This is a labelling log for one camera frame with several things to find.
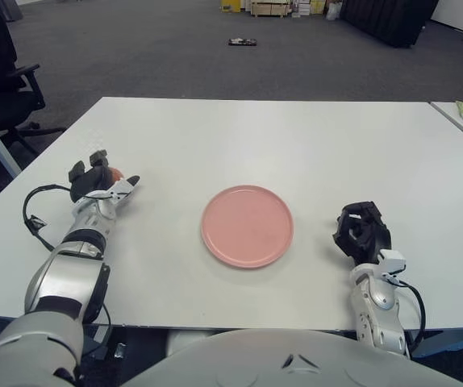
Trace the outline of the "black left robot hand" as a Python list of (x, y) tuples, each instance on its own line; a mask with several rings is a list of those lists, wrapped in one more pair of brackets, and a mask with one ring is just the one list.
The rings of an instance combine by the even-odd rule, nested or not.
[(125, 178), (124, 175), (109, 165), (107, 151), (98, 150), (90, 155), (90, 169), (86, 170), (82, 161), (78, 161), (69, 171), (70, 198), (78, 202), (82, 198), (123, 198), (137, 183), (139, 176)]

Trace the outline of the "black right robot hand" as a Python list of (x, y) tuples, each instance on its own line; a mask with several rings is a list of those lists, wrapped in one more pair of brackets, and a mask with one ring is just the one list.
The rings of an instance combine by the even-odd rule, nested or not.
[(351, 281), (372, 277), (392, 285), (403, 285), (398, 275), (407, 268), (406, 259), (392, 248), (390, 230), (374, 202), (345, 206), (332, 238), (336, 246), (353, 259)]

